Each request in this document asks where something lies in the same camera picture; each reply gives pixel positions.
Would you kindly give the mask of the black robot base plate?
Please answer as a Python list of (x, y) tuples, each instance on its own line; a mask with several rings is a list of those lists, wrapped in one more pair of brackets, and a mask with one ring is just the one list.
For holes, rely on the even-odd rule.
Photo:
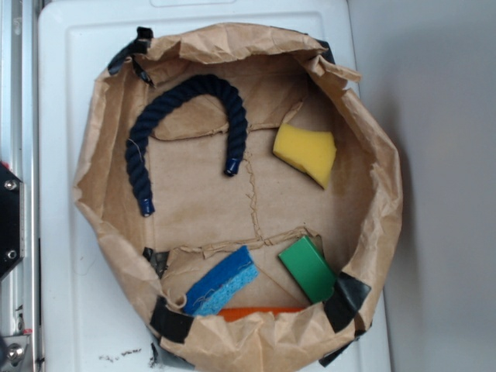
[(1, 162), (1, 281), (23, 260), (24, 184)]

